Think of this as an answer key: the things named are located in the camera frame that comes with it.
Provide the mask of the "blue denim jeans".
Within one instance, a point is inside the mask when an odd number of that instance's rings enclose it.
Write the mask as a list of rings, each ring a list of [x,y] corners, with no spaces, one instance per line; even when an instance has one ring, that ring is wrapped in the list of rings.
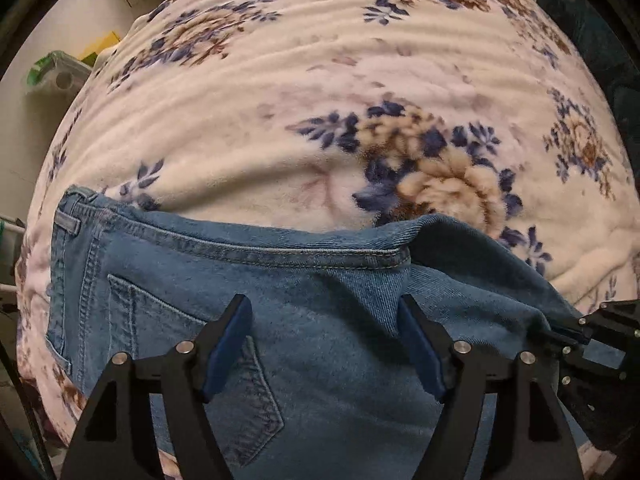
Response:
[[[55,211],[51,273],[48,339],[87,401],[114,354],[162,356],[247,296],[252,328],[204,406],[229,479],[416,479],[442,404],[400,342],[404,295],[454,340],[509,360],[532,352],[570,432],[582,431],[541,339],[551,320],[581,315],[506,248],[442,216],[310,234],[71,188]],[[484,479],[495,406],[488,394],[462,479]]]

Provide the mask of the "yellow green box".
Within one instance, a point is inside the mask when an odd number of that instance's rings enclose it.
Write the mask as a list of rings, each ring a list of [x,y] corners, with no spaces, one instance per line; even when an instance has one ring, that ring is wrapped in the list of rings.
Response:
[[[96,64],[96,59],[101,52],[105,49],[116,46],[119,41],[120,37],[116,32],[109,32],[102,38],[93,41],[93,43],[89,44],[88,47],[85,47],[85,49],[77,55],[77,58],[80,62],[83,62],[88,66],[93,66]]]

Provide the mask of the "floral fleece blanket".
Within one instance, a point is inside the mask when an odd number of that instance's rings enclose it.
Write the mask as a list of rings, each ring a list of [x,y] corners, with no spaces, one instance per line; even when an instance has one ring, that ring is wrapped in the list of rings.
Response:
[[[535,0],[164,0],[101,53],[43,161],[17,267],[17,363],[67,452],[87,398],[48,327],[71,188],[310,234],[442,216],[581,316],[639,301],[623,140]]]

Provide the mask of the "dark teal cloth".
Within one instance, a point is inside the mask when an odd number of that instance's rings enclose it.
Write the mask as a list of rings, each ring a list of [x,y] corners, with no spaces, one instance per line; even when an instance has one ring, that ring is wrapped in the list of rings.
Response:
[[[611,107],[631,166],[639,172],[639,70],[587,0],[537,0],[574,44]]]

